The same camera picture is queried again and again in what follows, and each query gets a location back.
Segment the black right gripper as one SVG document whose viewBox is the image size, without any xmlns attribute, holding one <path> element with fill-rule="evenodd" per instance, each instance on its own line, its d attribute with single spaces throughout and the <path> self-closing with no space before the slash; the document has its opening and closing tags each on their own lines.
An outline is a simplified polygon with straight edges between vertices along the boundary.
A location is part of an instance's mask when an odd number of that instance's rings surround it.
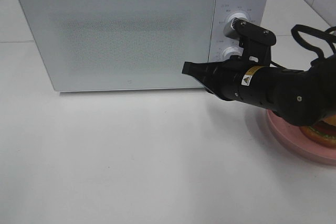
<svg viewBox="0 0 336 224">
<path fill-rule="evenodd" d="M 186 61 L 182 68 L 182 74 L 193 77 L 218 98 L 244 103 L 272 103 L 271 93 L 277 73 L 278 68 L 238 60 L 215 63 Z"/>
</svg>

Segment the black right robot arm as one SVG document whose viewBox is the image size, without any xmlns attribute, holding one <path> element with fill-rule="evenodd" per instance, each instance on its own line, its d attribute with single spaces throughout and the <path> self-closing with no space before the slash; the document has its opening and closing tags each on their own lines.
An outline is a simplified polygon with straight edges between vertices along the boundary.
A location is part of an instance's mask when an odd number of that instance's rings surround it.
<svg viewBox="0 0 336 224">
<path fill-rule="evenodd" d="M 221 100 L 271 110 L 295 126 L 311 126 L 335 115 L 335 56 L 314 60 L 307 71 L 228 59 L 185 62 L 182 73 Z"/>
</svg>

